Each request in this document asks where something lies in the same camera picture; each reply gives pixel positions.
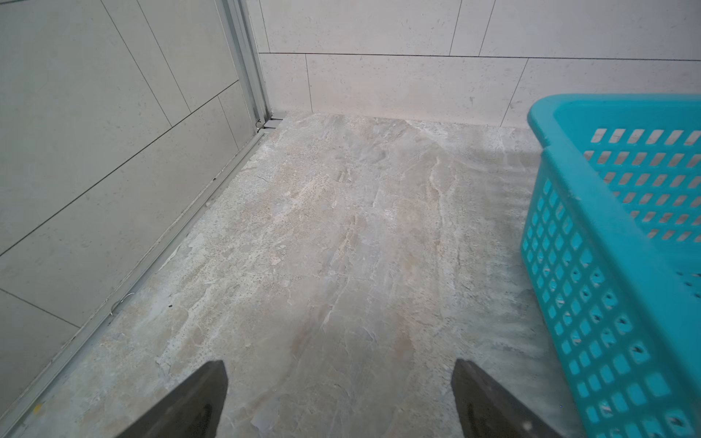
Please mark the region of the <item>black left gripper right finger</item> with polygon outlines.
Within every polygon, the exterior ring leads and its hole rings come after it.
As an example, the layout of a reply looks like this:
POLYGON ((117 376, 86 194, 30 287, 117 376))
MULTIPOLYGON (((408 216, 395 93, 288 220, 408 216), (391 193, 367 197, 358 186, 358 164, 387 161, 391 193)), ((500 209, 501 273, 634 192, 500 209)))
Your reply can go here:
POLYGON ((473 361, 456 360, 451 388, 465 437, 560 435, 473 361))

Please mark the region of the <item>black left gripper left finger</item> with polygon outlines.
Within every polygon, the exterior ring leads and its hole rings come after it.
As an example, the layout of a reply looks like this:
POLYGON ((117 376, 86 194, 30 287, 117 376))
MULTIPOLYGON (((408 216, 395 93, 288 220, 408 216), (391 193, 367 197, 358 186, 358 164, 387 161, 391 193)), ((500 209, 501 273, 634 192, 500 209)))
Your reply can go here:
POLYGON ((227 388, 226 365, 208 361, 119 437, 215 437, 227 388))

